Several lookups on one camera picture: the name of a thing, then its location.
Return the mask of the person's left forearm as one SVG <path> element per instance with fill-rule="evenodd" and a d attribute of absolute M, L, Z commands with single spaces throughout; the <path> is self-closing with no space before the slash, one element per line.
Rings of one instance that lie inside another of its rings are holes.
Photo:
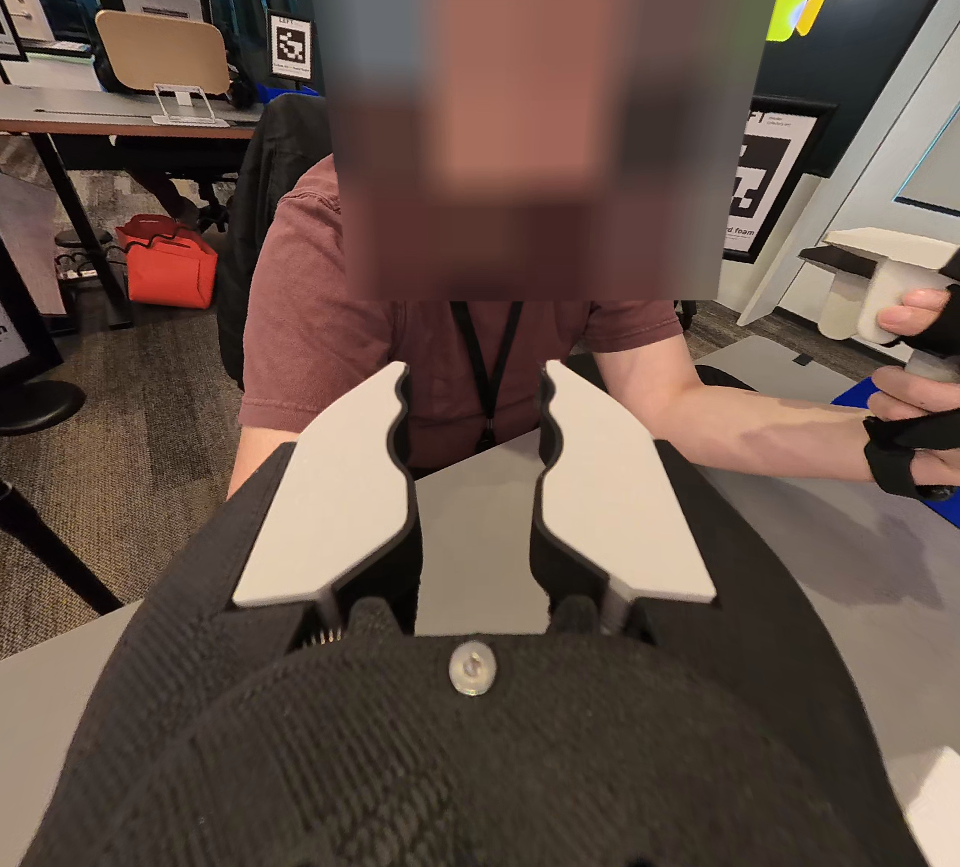
<path fill-rule="evenodd" d="M 693 463 L 762 477 L 872 479 L 863 413 L 706 385 L 677 336 L 640 347 L 635 369 L 637 417 Z"/>

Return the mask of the person's maroon shirt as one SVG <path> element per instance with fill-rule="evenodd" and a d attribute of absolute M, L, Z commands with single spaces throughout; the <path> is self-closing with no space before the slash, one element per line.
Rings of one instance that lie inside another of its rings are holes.
<path fill-rule="evenodd" d="M 681 333 L 662 300 L 528 300 L 488 421 L 448 301 L 358 300 L 347 292 L 334 158 L 279 202 L 253 273 L 244 331 L 245 428 L 302 432 L 385 365 L 409 368 L 410 466 L 443 469 L 538 425 L 540 370 L 578 345 L 616 353 Z"/>

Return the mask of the white and wooden document stand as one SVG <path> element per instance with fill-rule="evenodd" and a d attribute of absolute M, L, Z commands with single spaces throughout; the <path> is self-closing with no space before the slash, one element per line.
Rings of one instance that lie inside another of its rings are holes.
<path fill-rule="evenodd" d="M 152 93 L 154 126 L 226 129 L 210 97 L 231 85 L 226 46 L 212 24 L 176 17 L 99 10 L 95 25 L 113 74 L 124 87 Z"/>

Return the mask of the blue plastic bin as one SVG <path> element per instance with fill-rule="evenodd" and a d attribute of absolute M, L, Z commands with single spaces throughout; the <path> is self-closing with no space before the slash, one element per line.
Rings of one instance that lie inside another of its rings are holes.
<path fill-rule="evenodd" d="M 855 383 L 845 392 L 838 394 L 830 403 L 842 407 L 866 409 L 870 396 L 877 393 L 878 390 L 872 379 L 867 377 Z M 923 503 L 933 513 L 959 528 L 959 491 L 955 491 L 947 500 L 924 500 Z"/>

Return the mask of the white hard foam cube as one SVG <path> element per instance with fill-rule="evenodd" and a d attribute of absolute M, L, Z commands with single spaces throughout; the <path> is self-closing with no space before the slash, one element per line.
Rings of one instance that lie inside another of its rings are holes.
<path fill-rule="evenodd" d="M 929 866 L 959 865 L 959 756 L 951 747 L 899 758 L 892 781 Z"/>

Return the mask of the black office chair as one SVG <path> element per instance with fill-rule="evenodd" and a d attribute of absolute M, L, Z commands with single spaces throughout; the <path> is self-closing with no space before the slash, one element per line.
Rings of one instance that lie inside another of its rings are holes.
<path fill-rule="evenodd" d="M 216 273 L 222 367 L 239 389 L 251 284 L 277 207 L 306 171 L 331 153 L 325 97 L 286 92 L 264 106 L 237 178 Z"/>

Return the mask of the grey desk with wooden edge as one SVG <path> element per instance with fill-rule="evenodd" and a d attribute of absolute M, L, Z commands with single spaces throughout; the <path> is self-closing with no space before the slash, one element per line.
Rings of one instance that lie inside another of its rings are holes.
<path fill-rule="evenodd" d="M 178 113 L 187 117 L 188 122 L 167 125 L 156 123 L 153 118 L 164 113 L 174 116 L 174 107 L 164 105 L 154 94 L 127 95 L 2 84 L 1 131 L 30 137 L 70 225 L 95 270 L 106 298 L 106 321 L 111 330 L 127 330 L 134 325 L 126 284 L 119 280 L 99 242 L 52 136 L 119 134 L 152 139 L 248 140 L 262 109 L 260 103 L 239 109 L 227 101 L 213 100 L 209 103 L 209 113 L 219 120 L 218 126 L 197 123 L 196 119 L 203 118 L 204 112 L 198 107 L 185 106 Z"/>

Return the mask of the person's right forearm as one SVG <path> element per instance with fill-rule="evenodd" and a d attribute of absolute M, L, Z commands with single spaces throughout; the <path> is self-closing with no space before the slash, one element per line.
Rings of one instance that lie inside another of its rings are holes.
<path fill-rule="evenodd" d="M 297 441 L 299 433 L 256 426 L 241 426 L 234 464 L 226 490 L 229 500 L 269 459 L 276 449 Z"/>

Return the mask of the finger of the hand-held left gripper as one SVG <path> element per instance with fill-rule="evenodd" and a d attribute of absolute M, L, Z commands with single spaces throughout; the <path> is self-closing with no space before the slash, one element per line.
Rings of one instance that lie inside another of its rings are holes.
<path fill-rule="evenodd" d="M 879 227 L 835 230 L 798 258 L 834 274 L 870 280 L 881 261 L 915 266 L 959 280 L 959 247 L 944 240 Z"/>

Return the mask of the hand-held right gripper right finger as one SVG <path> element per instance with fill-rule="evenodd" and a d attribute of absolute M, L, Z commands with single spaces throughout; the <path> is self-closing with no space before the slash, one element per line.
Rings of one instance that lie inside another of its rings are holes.
<path fill-rule="evenodd" d="M 645 599 L 714 604 L 714 581 L 649 431 L 562 361 L 547 361 L 539 384 L 529 563 L 550 613 L 585 597 L 602 629 L 618 634 Z"/>

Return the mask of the red bag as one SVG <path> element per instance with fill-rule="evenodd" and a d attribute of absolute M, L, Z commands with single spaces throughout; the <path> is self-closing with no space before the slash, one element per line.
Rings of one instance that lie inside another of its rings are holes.
<path fill-rule="evenodd" d="M 213 300 L 218 254 L 196 230 L 159 214 L 136 214 L 116 228 L 126 258 L 131 301 L 206 310 Z"/>

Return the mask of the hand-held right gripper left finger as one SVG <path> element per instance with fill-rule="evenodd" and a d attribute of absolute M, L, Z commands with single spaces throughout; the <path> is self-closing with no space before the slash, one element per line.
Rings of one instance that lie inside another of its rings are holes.
<path fill-rule="evenodd" d="M 295 441 L 232 595 L 238 609 L 306 604 L 343 634 L 354 604 L 416 609 L 423 535 L 407 467 L 409 368 L 393 361 Z"/>

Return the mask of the person's left hand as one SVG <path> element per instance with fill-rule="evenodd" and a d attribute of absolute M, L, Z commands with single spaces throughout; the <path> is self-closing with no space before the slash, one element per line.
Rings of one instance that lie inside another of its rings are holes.
<path fill-rule="evenodd" d="M 958 292 L 953 289 L 918 289 L 905 293 L 900 302 L 879 311 L 876 323 L 898 337 L 914 337 L 939 323 L 944 310 L 954 310 Z M 942 414 L 959 406 L 956 383 L 933 381 L 905 369 L 879 369 L 873 375 L 878 394 L 869 402 L 870 414 L 888 422 Z M 918 488 L 957 487 L 958 444 L 947 448 L 924 448 L 916 454 L 911 476 Z"/>

